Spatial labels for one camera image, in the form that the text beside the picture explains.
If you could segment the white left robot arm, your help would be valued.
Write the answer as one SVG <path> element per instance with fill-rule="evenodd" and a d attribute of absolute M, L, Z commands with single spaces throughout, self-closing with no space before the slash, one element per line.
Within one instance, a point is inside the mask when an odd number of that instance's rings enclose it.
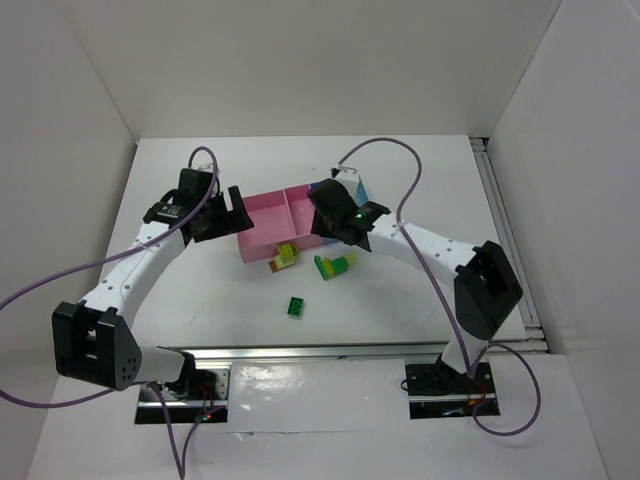
<path fill-rule="evenodd" d="M 131 328 L 167 267 L 192 243 L 253 228 L 240 190 L 221 192 L 207 171 L 184 168 L 177 188 L 143 217 L 130 251 L 79 302 L 62 302 L 52 315 L 59 375 L 123 391 L 134 383 L 164 384 L 185 395 L 203 373 L 192 354 L 141 347 Z"/>

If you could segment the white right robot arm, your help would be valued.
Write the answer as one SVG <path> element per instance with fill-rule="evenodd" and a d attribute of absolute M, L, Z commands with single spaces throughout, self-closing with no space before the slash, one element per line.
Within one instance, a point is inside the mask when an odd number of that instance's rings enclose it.
<path fill-rule="evenodd" d="M 489 342 L 523 296 L 503 248 L 492 241 L 474 246 L 442 237 L 372 201 L 359 206 L 335 179 L 319 182 L 307 197 L 314 207 L 313 233 L 423 270 L 439 297 L 442 284 L 451 288 L 454 305 L 444 309 L 453 337 L 441 361 L 473 377 Z"/>

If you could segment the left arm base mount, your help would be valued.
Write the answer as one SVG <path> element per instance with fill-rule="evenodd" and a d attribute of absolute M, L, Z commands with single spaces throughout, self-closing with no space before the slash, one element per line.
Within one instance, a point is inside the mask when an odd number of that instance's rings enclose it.
<path fill-rule="evenodd" d="M 186 393 L 176 393 L 166 385 L 160 392 L 173 424 L 193 424 L 200 418 L 204 424 L 223 424 L 228 421 L 228 398 L 230 392 L 231 366 L 212 364 L 198 366 L 202 370 L 190 384 Z M 136 425 L 159 425 L 165 423 L 162 405 L 158 396 L 147 386 L 141 386 L 138 394 Z"/>

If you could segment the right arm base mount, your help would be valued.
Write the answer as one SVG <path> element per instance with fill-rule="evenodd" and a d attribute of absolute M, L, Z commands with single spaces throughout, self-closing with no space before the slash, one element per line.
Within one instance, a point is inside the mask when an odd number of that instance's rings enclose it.
<path fill-rule="evenodd" d="M 472 379 L 440 360 L 406 364 L 400 388 L 408 395 L 411 420 L 471 417 L 475 408 L 479 417 L 500 415 L 488 362 L 480 363 Z"/>

